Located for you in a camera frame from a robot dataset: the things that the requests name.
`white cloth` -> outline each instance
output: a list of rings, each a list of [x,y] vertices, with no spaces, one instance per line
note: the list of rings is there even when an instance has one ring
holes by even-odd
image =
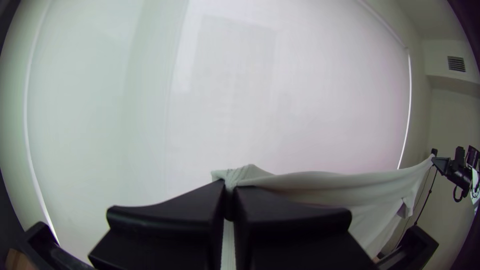
[[[346,208],[352,213],[348,231],[371,257],[392,236],[401,218],[413,214],[415,197],[433,155],[420,164],[387,172],[340,174],[324,171],[274,175],[249,164],[215,170],[212,180],[225,180],[228,192],[236,186],[256,186],[286,199],[322,208]],[[222,270],[235,269],[233,223],[224,222]]]

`vent grille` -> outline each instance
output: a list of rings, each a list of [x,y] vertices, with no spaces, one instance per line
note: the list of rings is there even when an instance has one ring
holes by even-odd
[[[465,61],[462,57],[448,56],[448,69],[465,72]]]

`white wall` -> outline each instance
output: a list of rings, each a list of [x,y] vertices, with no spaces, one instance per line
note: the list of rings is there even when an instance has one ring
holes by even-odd
[[[29,37],[32,57],[18,73],[8,69],[13,58],[0,59],[2,90],[11,95],[0,107],[25,100],[2,114],[12,135],[2,141],[0,166],[13,206],[29,207],[15,184],[29,172],[23,185],[38,181],[60,244],[75,256],[86,260],[107,231],[109,206],[167,200],[207,184],[210,170],[397,168],[408,57],[357,2],[114,2],[42,1],[44,20],[31,22],[37,39],[9,32],[6,40],[15,56],[25,54],[15,37]],[[24,3],[14,25],[29,16],[32,2]],[[423,158],[419,105],[429,93],[411,44],[404,167]],[[10,170],[19,165],[7,144],[23,153],[21,170]],[[21,214],[24,227],[45,219],[29,214]]]
[[[480,99],[448,90],[434,89],[431,100],[429,148],[437,148],[439,157],[455,156],[455,148],[480,148]],[[428,190],[435,170],[427,180]],[[460,203],[453,199],[455,185],[438,174],[418,225],[438,243],[425,269],[450,269],[457,257],[474,217],[470,197]],[[427,192],[420,198],[422,204]]]
[[[48,6],[26,0],[18,6],[0,55],[0,166],[13,209],[26,230],[48,222],[32,180],[24,126],[24,90],[37,25]]]
[[[422,46],[427,75],[454,78],[480,84],[479,69],[468,42],[427,39],[422,41]],[[449,70],[447,56],[464,58],[466,72]]]

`black cable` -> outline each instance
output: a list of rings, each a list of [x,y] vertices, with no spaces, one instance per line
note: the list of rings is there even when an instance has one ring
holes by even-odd
[[[429,200],[430,194],[432,193],[432,188],[434,187],[435,178],[437,178],[437,173],[438,172],[439,172],[439,170],[437,169],[435,171],[435,176],[433,176],[433,180],[431,181],[430,190],[428,191],[425,202],[423,203],[423,206],[421,207],[420,213],[416,217],[415,223],[413,223],[414,226],[417,225],[417,223],[419,222],[420,216],[422,215],[422,212],[424,211],[425,205],[427,204],[427,201]]]
[[[420,197],[422,197],[422,193],[424,192],[425,186],[427,185],[427,182],[429,181],[429,175],[430,175],[431,170],[432,170],[432,167],[430,167],[428,169],[428,173],[426,174],[425,182],[423,183],[423,187],[421,188],[420,195],[418,196],[418,200],[415,202],[415,204],[413,206],[413,212],[415,212],[415,209],[417,209],[417,204],[419,203]],[[400,238],[398,238],[398,241],[396,242],[395,248],[400,244],[400,240],[402,240],[402,237],[404,236],[405,230],[407,229],[407,226],[408,226],[411,218],[412,218],[412,215],[407,218],[405,226],[403,227],[403,230],[401,231]]]

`ceiling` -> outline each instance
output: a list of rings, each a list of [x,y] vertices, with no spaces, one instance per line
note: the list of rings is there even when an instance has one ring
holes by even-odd
[[[467,39],[447,0],[396,0],[424,39]]]

